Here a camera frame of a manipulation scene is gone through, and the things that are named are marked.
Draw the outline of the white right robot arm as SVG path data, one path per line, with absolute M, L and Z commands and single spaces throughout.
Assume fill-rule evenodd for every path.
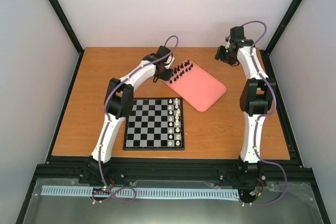
M 260 142 L 265 117 L 273 114 L 277 102 L 276 81 L 263 70 L 257 57 L 255 43 L 247 39 L 243 26 L 230 29 L 226 46 L 219 46 L 215 59 L 230 66 L 241 65 L 246 83 L 240 96 L 239 106 L 244 114 L 245 131 L 240 159 L 245 163 L 258 163 Z

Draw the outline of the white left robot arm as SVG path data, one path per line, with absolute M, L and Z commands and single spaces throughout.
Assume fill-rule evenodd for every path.
M 124 77 L 112 78 L 104 101 L 104 122 L 100 136 L 91 156 L 104 164 L 111 159 L 112 147 L 123 121 L 129 116 L 134 91 L 147 79 L 154 77 L 169 80 L 173 70 L 170 68 L 174 49 L 160 46 L 156 53 L 145 56 L 138 66 Z

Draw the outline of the black and white chessboard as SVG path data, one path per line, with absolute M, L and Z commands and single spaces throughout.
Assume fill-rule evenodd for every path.
M 176 108 L 174 100 L 178 98 L 180 101 L 180 125 L 175 125 Z M 181 139 L 176 140 L 176 135 L 180 135 Z M 168 142 L 172 141 L 173 145 L 169 146 Z M 180 146 L 176 146 L 175 142 L 180 141 Z M 183 118 L 183 99 L 181 97 L 174 98 L 135 98 L 133 101 L 132 111 L 130 112 L 124 132 L 123 149 L 128 150 L 184 150 L 184 118 Z

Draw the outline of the pink plastic tray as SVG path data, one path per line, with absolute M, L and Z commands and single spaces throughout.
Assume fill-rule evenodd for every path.
M 190 64 L 184 67 L 183 70 L 185 71 L 189 67 L 191 68 L 190 71 L 182 77 L 179 76 L 180 70 L 177 70 L 177 74 L 174 74 L 173 70 L 170 80 L 174 81 L 176 76 L 179 76 L 179 79 L 172 84 L 170 84 L 170 80 L 166 81 L 165 84 L 197 111 L 205 112 L 226 92 L 226 86 L 196 63 L 190 61 Z

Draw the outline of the black aluminium frame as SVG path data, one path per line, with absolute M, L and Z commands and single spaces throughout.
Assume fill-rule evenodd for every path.
M 275 48 L 275 45 L 281 38 L 288 24 L 290 23 L 295 12 L 299 8 L 303 0 L 292 0 L 286 13 L 284 14 L 279 26 L 277 27 L 275 33 L 273 34 L 269 44 L 265 50 L 261 51 L 262 62 L 266 65 L 266 73 L 272 78 L 275 77 L 275 73 L 270 61 L 270 54 Z M 64 118 L 66 108 L 73 90 L 75 81 L 77 80 L 78 71 L 81 66 L 81 62 L 85 53 L 85 50 L 80 45 L 80 42 L 66 17 L 61 5 L 58 0 L 49 0 L 54 12 L 58 16 L 61 24 L 63 25 L 66 33 L 68 34 L 71 42 L 73 43 L 79 58 L 76 63 L 74 73 L 71 78 L 69 89 L 66 94 L 66 98 L 62 107 L 60 117 L 57 122 L 57 126 L 51 141 L 51 146 L 49 148 L 47 158 L 44 164 L 37 165 L 32 181 L 29 185 L 27 195 L 23 202 L 22 208 L 17 218 L 17 223 L 23 223 L 27 219 L 27 211 L 29 204 L 33 202 L 33 190 L 36 186 L 38 179 L 56 179 L 56 178 L 79 178 L 80 175 L 86 175 L 86 182 L 93 184 L 98 180 L 93 177 L 84 167 L 83 164 L 86 161 L 84 157 L 61 157 L 53 156 L 52 150 L 55 146 L 56 138 L 58 136 L 61 123 Z M 310 181 L 312 184 L 312 192 L 316 199 L 319 213 L 321 215 L 323 223 L 330 223 L 327 210 L 323 203 L 320 190 L 318 188 L 316 179 L 314 177 L 311 168 L 305 168 L 299 154 L 299 149 L 292 131 L 291 124 L 289 122 L 288 114 L 285 109 L 285 105 L 281 96 L 279 88 L 275 88 L 275 95 L 277 98 L 277 113 L 280 119 L 280 125 L 282 132 L 285 136 L 285 141 L 290 154 L 290 160 L 281 161 L 279 164 L 283 166 L 287 172 L 287 179 L 289 181 L 298 182 L 301 180 Z M 218 161 L 211 161 L 210 159 L 182 159 L 182 158 L 113 158 L 112 161 L 108 162 L 106 167 L 110 169 L 121 168 L 127 173 L 127 180 L 133 178 L 146 178 L 148 180 L 154 180 L 156 178 L 162 179 L 164 181 L 178 180 L 184 181 L 187 179 L 194 179 L 196 181 L 202 178 L 209 178 L 214 182 L 218 182 L 221 185 L 231 185 L 241 189 L 242 186 L 230 182 L 227 179 L 222 179 L 220 175 L 222 172 L 228 172 L 234 169 L 236 162 L 232 159 L 220 159 Z

